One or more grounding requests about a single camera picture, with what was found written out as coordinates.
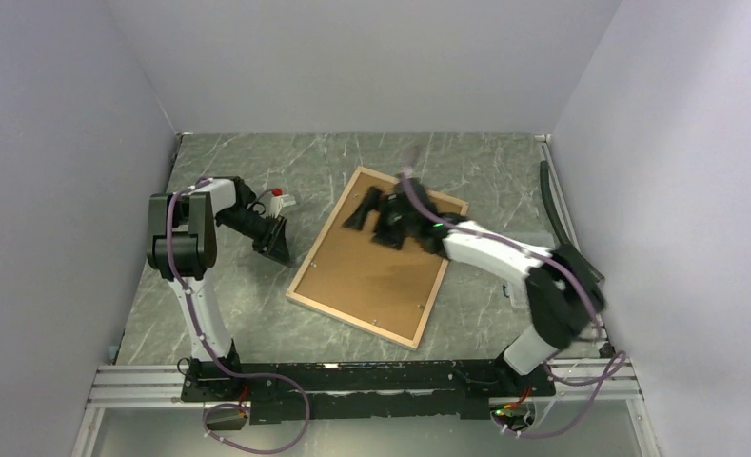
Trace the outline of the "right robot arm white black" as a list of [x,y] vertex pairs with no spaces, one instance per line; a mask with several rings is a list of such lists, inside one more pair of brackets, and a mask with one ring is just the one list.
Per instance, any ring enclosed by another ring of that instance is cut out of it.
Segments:
[[531,372],[577,341],[606,306],[577,248],[529,245],[461,214],[442,212],[415,178],[401,181],[390,193],[370,187],[344,228],[363,230],[371,212],[378,214],[372,242],[401,249],[411,238],[429,254],[479,268],[525,294],[531,323],[496,359],[495,382],[505,394],[528,387]]

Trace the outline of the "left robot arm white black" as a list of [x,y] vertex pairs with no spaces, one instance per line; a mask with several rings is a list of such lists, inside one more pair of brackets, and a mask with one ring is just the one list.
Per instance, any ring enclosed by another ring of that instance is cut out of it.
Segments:
[[245,375],[211,277],[217,229],[245,236],[254,252],[289,267],[282,212],[295,203],[279,188],[255,193],[238,176],[203,177],[183,190],[149,198],[147,261],[174,291],[185,317],[191,346],[187,378],[192,384],[206,379],[219,399],[236,397]]

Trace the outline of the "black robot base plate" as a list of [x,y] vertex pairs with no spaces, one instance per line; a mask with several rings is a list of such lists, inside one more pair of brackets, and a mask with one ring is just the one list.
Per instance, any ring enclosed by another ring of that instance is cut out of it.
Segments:
[[453,415],[481,420],[502,401],[551,397],[556,389],[542,368],[502,376],[490,359],[247,363],[241,378],[192,384],[183,370],[185,403],[250,407],[252,424],[284,421]]

